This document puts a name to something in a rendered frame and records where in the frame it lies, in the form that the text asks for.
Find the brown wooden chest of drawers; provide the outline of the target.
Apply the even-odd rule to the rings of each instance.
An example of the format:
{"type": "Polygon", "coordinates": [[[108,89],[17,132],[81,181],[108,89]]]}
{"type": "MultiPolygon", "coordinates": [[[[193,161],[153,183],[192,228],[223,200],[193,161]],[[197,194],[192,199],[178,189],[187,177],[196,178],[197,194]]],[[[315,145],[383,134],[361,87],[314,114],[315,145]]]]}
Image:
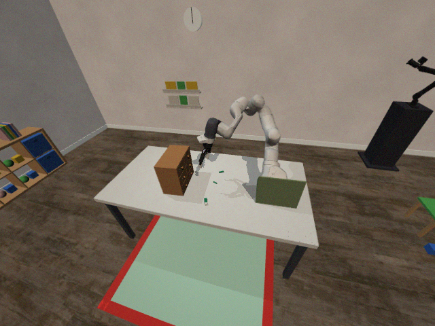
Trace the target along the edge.
{"type": "Polygon", "coordinates": [[[169,145],[159,161],[155,164],[154,170],[164,194],[184,195],[177,173],[177,167],[184,158],[188,148],[190,148],[190,146],[169,145]]]}

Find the brown wooden drawer front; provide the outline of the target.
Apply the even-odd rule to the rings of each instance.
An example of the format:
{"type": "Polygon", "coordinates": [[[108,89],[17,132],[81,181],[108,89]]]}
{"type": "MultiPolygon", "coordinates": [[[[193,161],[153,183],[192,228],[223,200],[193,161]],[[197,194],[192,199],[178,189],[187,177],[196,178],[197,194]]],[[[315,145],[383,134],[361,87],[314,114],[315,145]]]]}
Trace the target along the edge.
{"type": "Polygon", "coordinates": [[[191,166],[191,168],[190,168],[190,170],[189,170],[189,173],[188,173],[188,180],[189,180],[189,182],[190,182],[190,179],[191,179],[191,177],[192,177],[192,174],[193,174],[193,167],[191,166]]]}
{"type": "Polygon", "coordinates": [[[185,155],[184,155],[184,162],[185,162],[185,165],[187,164],[189,158],[190,158],[190,148],[188,148],[187,152],[186,152],[185,155]]]}
{"type": "Polygon", "coordinates": [[[177,173],[178,173],[179,177],[180,177],[184,167],[185,167],[185,163],[184,163],[184,159],[182,159],[179,166],[177,167],[177,173]]]}
{"type": "Polygon", "coordinates": [[[182,174],[181,174],[181,176],[179,178],[181,186],[183,185],[183,182],[184,182],[186,176],[187,176],[187,172],[186,172],[186,168],[184,168],[184,170],[183,170],[183,172],[182,172],[182,174]]]}
{"type": "Polygon", "coordinates": [[[192,160],[191,160],[191,157],[190,157],[190,159],[188,160],[188,163],[186,164],[186,171],[187,171],[187,174],[188,174],[188,172],[189,172],[189,170],[190,170],[191,165],[192,165],[192,160]]]}
{"type": "Polygon", "coordinates": [[[187,176],[186,179],[185,179],[185,181],[184,181],[184,184],[183,184],[182,187],[181,187],[181,188],[182,188],[182,192],[183,192],[183,194],[185,193],[185,190],[186,190],[188,184],[189,184],[189,182],[188,182],[188,176],[187,176]]]}

